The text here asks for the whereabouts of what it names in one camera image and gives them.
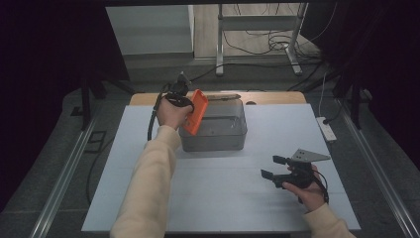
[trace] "metal rail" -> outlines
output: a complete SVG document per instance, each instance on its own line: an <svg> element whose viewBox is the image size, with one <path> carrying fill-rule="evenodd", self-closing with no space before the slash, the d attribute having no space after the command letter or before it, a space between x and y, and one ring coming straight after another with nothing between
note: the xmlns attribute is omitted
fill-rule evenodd
<svg viewBox="0 0 420 238"><path fill-rule="evenodd" d="M341 102L339 100L336 100L336 102L339 104L339 106L341 106ZM359 130L352 122L352 119L349 116L349 108L346 106L346 104L343 106L345 108L345 113L342 115L347 123L347 126L349 127L356 143L358 144L358 147L361 150L365 161L367 162L367 166L373 174L373 177L375 178L377 185L382 191L383 196L388 202L388 205L391 208L397 222L399 223L399 226L404 232L405 237L420 237L419 231L414 224L410 213L405 207L405 204L399 196L398 192L392 186L392 183L390 182L376 155L371 149L363 131Z"/></svg>
<svg viewBox="0 0 420 238"><path fill-rule="evenodd" d="M77 164L80 161L80 157L83 154L83 150L86 146L89 136L92 133L92 130L96 124L98 114L102 104L99 103L97 108L94 110L93 117L90 123L87 125L87 128L80 132L80 135L77 138L77 142L68 156L67 162L62 168L61 173L58 176L58 179L50 193L49 199L47 200L43 211L38 217L37 222L35 223L34 229L31 232L31 238L44 238L47 236L50 227L52 226L53 219L58 211L59 205L67 191L68 185L71 181L71 178L74 174Z"/></svg>

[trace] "sweater sleeve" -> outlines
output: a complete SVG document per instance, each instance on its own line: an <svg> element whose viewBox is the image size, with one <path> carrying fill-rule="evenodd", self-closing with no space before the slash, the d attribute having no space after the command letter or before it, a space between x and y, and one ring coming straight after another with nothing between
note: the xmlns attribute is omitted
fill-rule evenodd
<svg viewBox="0 0 420 238"><path fill-rule="evenodd" d="M313 238L355 237L346 221L339 219L327 203L303 216L308 222Z"/></svg>
<svg viewBox="0 0 420 238"><path fill-rule="evenodd" d="M111 237L163 237L166 229L170 180L175 168L178 133L160 126L157 137L146 143L134 167Z"/></svg>

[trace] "cable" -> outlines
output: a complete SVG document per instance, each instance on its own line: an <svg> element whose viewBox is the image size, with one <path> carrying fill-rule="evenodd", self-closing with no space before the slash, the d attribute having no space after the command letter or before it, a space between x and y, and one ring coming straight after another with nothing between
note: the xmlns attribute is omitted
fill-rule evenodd
<svg viewBox="0 0 420 238"><path fill-rule="evenodd" d="M293 64L293 63L288 63L288 64L276 64L276 65L264 65L264 64L256 64L256 63L232 63L232 62L228 62L228 63L222 63L220 65L214 66L212 67L210 70L204 72L201 75L198 75L192 79L190 79L191 82L209 74L210 72L216 70L218 67L220 66L227 66L227 65L240 65L240 66L258 66L258 67L287 67L287 66L293 66L293 65L312 65L315 64L315 62L311 62L311 63L300 63L300 64Z"/></svg>
<svg viewBox="0 0 420 238"><path fill-rule="evenodd" d="M248 90L247 90L247 92L250 92L250 91L261 91L261 92L266 92L265 90L262 90L262 89L253 89L253 88L251 88L251 89L248 89Z"/></svg>
<svg viewBox="0 0 420 238"><path fill-rule="evenodd" d="M268 12L268 14L269 14L269 4L268 4L268 3L266 3L266 4L265 4L265 10L263 10L262 15L263 15L265 12Z"/></svg>
<svg viewBox="0 0 420 238"><path fill-rule="evenodd" d="M285 35L274 35L274 36L268 35L268 46L269 46L270 49L280 51L280 50L285 49L285 46L283 44L290 44L290 42L278 42L278 41L273 40L274 38L278 38L278 37L284 37L284 38L291 39L291 37L285 36ZM280 49L276 48L277 44L281 44Z"/></svg>
<svg viewBox="0 0 420 238"><path fill-rule="evenodd" d="M319 172L317 172L315 170L313 170L313 172L314 173L317 173L318 175L320 175L324 179L325 186L324 186L324 184L322 184L322 182L318 178L316 178L315 175L312 174L312 179L315 181L315 183L318 184L319 188L321 188L322 192L324 193L324 201L327 202L327 203L329 203L330 196L328 195L328 183L327 183L327 180L325 179L325 177L321 173L319 173Z"/></svg>
<svg viewBox="0 0 420 238"><path fill-rule="evenodd" d="M290 3L287 3L287 7L289 8L289 10L291 12L291 15L295 15L294 12L293 12L293 10L291 10L291 8L290 8Z"/></svg>
<svg viewBox="0 0 420 238"><path fill-rule="evenodd" d="M306 82L307 80L309 80L309 78L318 70L318 68L322 65L322 61L320 61L317 65L316 65L316 67L314 68L314 70L305 78L305 79L303 79L302 81L300 81L299 83L297 83L297 84L294 84L294 85L292 85L291 87L289 87L288 89L287 89L287 91L291 91L291 89L292 88L294 88L294 87L297 87L297 86L299 86L300 84L302 84L302 83L304 83L304 82Z"/></svg>
<svg viewBox="0 0 420 238"><path fill-rule="evenodd" d="M228 44L228 46L229 46L229 47L231 47L231 48L233 48L233 49L236 49L236 50L239 50L239 51L242 51L242 52L245 52L245 53L248 53L248 54L251 54L251 55L261 56L261 55L265 55L265 54L268 54L268 53L272 52L272 49L269 49L268 51L263 52L263 53L252 53L252 52L249 52L249 51L247 51L247 50L245 50L245 49L242 49L242 48L239 48L239 47L232 46L232 45L228 42L228 39L226 38L225 31L223 31L223 36L224 36L224 38L225 38L226 44Z"/></svg>
<svg viewBox="0 0 420 238"><path fill-rule="evenodd" d="M98 161L99 157L101 156L102 152L105 151L105 149L114 141L115 136L112 137L105 146L99 151L99 153L96 155L95 159L93 160L92 165L90 166L89 173L87 174L87 181L86 181L86 199L89 205L92 203L92 199L90 198L90 177L92 176L93 168L95 167L96 162Z"/></svg>
<svg viewBox="0 0 420 238"><path fill-rule="evenodd" d="M331 157L333 157L333 145L334 145L334 143L328 143L327 145L330 147L330 155L331 155Z"/></svg>
<svg viewBox="0 0 420 238"><path fill-rule="evenodd" d="M162 99L162 95L163 95L165 92L168 92L168 91L169 91L169 87L170 87L170 84L169 84L169 83L165 84L165 85L161 88L160 93L159 93L159 94L158 94L158 96L157 96L157 101L156 101L156 103L155 103L154 110L152 111L151 121L149 122L149 129L148 129L148 141L152 139L152 130L153 130L153 128L154 128L155 119L156 119L156 117L157 117L158 107L160 106L160 101L161 101L161 99Z"/></svg>
<svg viewBox="0 0 420 238"><path fill-rule="evenodd" d="M327 76L328 69L324 73L324 79L322 80L322 91L321 91L321 98L319 99L318 104L318 116L321 117L321 103L322 103L322 97L324 96L324 85L325 85L325 77Z"/></svg>
<svg viewBox="0 0 420 238"><path fill-rule="evenodd" d="M265 11L266 11L266 9L267 9L267 6L268 6L268 3L266 4L266 7L265 7L265 10L261 13L261 15L263 15L264 13L265 13ZM236 14L238 15L238 16L242 16L242 13L241 13L241 9L239 8L239 4L235 4L234 5L234 10L235 10L235 12L236 12ZM249 33L248 31L245 31L248 35L252 35L252 36L261 36L260 34L252 34L252 33Z"/></svg>
<svg viewBox="0 0 420 238"><path fill-rule="evenodd" d="M312 42L312 41L318 39L322 34L324 34L324 32L328 29L328 27L330 26L330 24L331 24L331 22L332 22L332 20L334 18L334 15L335 15L336 9L337 9L337 5L338 5L338 2L336 2L336 4L334 5L333 13L331 14L330 20L328 21L328 24L327 24L327 26L325 26L324 30L318 36L312 38L311 40L309 40L309 41L307 41L305 43L303 43L302 45L305 45L305 44L307 44L309 42Z"/></svg>
<svg viewBox="0 0 420 238"><path fill-rule="evenodd" d="M343 104L344 104L344 100L345 100L345 97L343 97L343 99L342 99L343 101L342 101L342 103L341 103L341 105L340 105L340 108L339 108L339 111L336 113L336 115L334 116L334 117L332 117L332 118L327 118L327 119L325 119L322 123L324 123L325 125L327 125L328 123L330 123L330 122L332 122L332 121L334 121L334 120L336 120L338 117L339 117L339 115L340 115L340 113L341 113L341 111L342 111L342 109L343 109Z"/></svg>
<svg viewBox="0 0 420 238"><path fill-rule="evenodd" d="M297 12L300 11L300 6L302 5L302 3L299 3L299 7L297 8Z"/></svg>

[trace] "person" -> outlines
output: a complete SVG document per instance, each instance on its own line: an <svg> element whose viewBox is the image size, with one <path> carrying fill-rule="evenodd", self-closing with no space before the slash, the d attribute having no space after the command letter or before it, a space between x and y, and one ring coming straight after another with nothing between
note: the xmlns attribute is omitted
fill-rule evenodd
<svg viewBox="0 0 420 238"><path fill-rule="evenodd" d="M112 238L164 236L170 181L176 164L174 151L180 146L176 130L191 111L191 106L176 107L165 98L160 102L157 135L146 143L135 164L129 187L111 228ZM305 189L287 182L283 186L299 196L307 207L308 213L304 214L304 219L313 237L354 237L346 222L336 217L324 202L321 189L315 182Z"/></svg>

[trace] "white tabletop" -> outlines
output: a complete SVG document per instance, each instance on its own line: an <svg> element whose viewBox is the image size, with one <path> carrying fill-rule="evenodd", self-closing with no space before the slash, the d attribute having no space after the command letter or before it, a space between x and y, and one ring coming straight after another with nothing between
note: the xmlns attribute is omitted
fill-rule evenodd
<svg viewBox="0 0 420 238"><path fill-rule="evenodd" d="M127 106L83 231L107 232L114 223L134 164L147 141L151 106ZM169 199L167 232L297 232L308 226L296 197L261 177L287 175L273 155L303 149L329 156L309 104L245 106L244 149L186 153L180 147ZM314 163L328 181L330 206L351 230L360 225L333 160Z"/></svg>

